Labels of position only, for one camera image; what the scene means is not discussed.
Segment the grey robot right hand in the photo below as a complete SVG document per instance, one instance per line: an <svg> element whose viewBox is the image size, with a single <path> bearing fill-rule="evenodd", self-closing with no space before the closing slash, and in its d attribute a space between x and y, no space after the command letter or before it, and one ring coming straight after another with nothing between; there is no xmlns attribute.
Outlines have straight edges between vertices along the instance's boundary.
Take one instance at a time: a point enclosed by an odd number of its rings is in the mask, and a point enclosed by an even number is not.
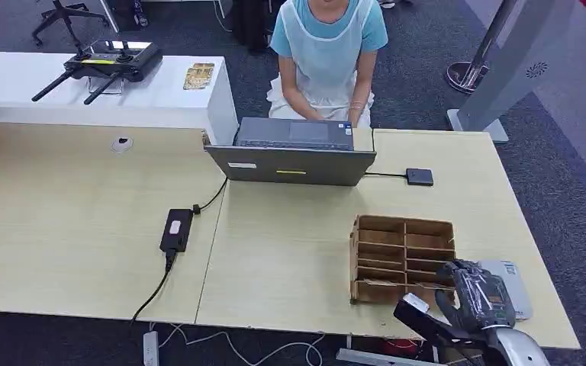
<svg viewBox="0 0 586 366"><path fill-rule="evenodd" d="M461 259L445 263L436 275L451 284L457 295L459 305L454 307L444 290L435 291L436 304L451 326L470 334L515 326L515 309L501 277Z"/></svg>

